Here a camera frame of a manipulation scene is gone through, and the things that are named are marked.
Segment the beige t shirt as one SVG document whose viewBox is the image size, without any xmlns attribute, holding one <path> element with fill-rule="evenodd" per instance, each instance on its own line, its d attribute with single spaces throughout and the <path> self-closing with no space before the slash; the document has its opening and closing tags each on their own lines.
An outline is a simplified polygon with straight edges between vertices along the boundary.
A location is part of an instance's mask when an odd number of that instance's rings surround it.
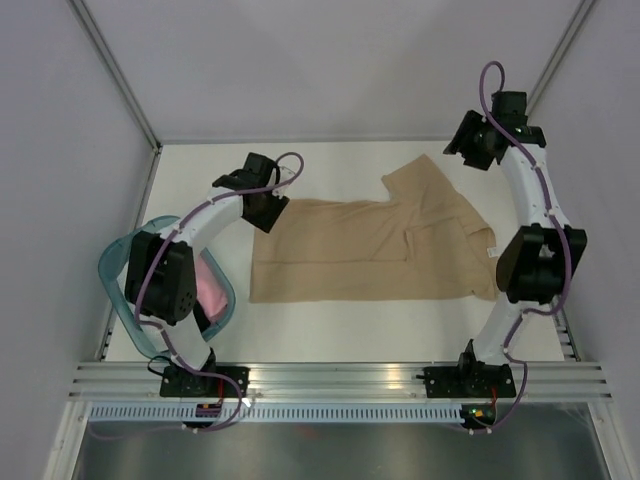
<svg viewBox="0 0 640 480">
<path fill-rule="evenodd" d="M 496 300 L 494 231 L 434 161 L 381 181 L 386 202 L 292 200 L 257 231 L 250 301 Z"/>
</svg>

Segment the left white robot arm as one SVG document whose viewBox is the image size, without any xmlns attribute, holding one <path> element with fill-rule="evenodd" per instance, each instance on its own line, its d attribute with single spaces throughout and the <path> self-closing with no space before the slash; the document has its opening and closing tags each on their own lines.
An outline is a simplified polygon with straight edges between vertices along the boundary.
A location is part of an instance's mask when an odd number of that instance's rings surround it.
<svg viewBox="0 0 640 480">
<path fill-rule="evenodd" d="M 206 396 L 218 384 L 214 354 L 194 311 L 196 263 L 215 236 L 238 220 L 268 233 L 289 203 L 286 188 L 301 175 L 303 157 L 287 152 L 275 160 L 250 153 L 244 165 L 216 179 L 204 200 L 157 233 L 133 236 L 124 296 L 145 333 L 157 332 L 169 358 L 185 370 L 184 385 Z"/>
</svg>

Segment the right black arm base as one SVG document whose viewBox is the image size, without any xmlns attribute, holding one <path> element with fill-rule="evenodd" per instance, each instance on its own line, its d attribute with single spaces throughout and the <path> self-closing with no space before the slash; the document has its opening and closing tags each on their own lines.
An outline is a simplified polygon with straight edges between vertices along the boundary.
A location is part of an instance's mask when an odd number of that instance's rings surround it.
<svg viewBox="0 0 640 480">
<path fill-rule="evenodd" d="M 510 366 L 479 360 L 472 340 L 455 365 L 426 366 L 416 378 L 423 382 L 428 398 L 491 400 L 517 396 Z"/>
</svg>

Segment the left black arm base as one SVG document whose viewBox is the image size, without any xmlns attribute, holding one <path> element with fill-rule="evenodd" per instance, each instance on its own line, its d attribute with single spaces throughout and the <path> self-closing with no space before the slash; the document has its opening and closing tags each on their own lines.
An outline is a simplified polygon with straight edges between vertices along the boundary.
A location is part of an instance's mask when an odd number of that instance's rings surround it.
<svg viewBox="0 0 640 480">
<path fill-rule="evenodd" d="M 238 398 L 236 389 L 228 381 L 194 375 L 173 363 L 168 363 L 162 372 L 151 367 L 148 370 L 161 377 L 159 396 L 162 398 Z M 248 367 L 218 365 L 215 373 L 229 377 L 238 385 L 242 396 L 246 395 L 250 383 Z"/>
</svg>

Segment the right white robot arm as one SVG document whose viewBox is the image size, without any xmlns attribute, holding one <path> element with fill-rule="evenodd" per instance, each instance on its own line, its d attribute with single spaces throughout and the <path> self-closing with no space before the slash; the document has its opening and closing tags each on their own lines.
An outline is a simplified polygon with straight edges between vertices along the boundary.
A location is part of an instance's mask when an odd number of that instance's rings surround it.
<svg viewBox="0 0 640 480">
<path fill-rule="evenodd" d="M 491 385 L 487 364 L 508 362 L 511 341 L 527 315 L 553 316 L 561 309 L 587 246 L 585 231 L 572 227 L 559 205 L 547 167 L 546 139 L 541 128 L 529 125 L 526 107 L 523 92 L 493 93 L 482 112 L 465 114 L 444 149 L 478 170 L 498 165 L 518 221 L 497 260 L 497 303 L 470 343 L 478 360 L 456 371 L 459 388 L 469 395 Z"/>
</svg>

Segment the pink rolled t shirt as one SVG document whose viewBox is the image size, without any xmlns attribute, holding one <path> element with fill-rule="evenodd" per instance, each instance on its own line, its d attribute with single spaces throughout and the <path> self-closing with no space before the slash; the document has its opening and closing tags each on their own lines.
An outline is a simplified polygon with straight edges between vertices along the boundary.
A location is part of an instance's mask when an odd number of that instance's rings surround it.
<svg viewBox="0 0 640 480">
<path fill-rule="evenodd" d="M 216 323 L 226 312 L 228 294 L 202 256 L 195 261 L 197 301 L 204 315 L 211 323 Z"/>
</svg>

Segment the teal plastic basket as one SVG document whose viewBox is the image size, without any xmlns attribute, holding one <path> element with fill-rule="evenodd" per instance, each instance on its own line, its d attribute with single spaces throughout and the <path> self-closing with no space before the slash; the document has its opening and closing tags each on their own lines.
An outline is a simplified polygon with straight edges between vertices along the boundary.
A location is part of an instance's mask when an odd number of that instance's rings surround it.
<svg viewBox="0 0 640 480">
<path fill-rule="evenodd" d="M 172 349 L 192 362 L 208 353 L 233 316 L 236 295 L 211 252 L 184 240 L 163 245 L 179 224 L 177 216 L 156 217 L 114 240 L 102 253 L 98 274 L 115 312 L 136 349 L 151 358 Z M 197 301 L 195 261 L 202 256 L 228 294 L 226 312 L 211 323 Z"/>
</svg>

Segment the aluminium front rail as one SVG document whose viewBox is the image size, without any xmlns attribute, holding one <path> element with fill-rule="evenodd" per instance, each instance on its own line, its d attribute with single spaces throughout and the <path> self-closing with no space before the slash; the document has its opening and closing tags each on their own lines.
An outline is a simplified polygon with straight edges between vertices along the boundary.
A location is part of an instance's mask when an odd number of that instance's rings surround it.
<svg viewBox="0 0 640 480">
<path fill-rule="evenodd" d="M 271 403 L 418 403 L 427 399 L 418 363 L 253 363 L 248 368 L 247 393 Z M 527 374 L 519 366 L 512 372 L 515 384 L 527 380 L 526 402 L 613 399 L 604 370 L 594 362 L 532 362 Z M 85 362 L 76 367 L 67 398 L 156 400 L 160 385 L 161 378 L 141 362 Z"/>
</svg>

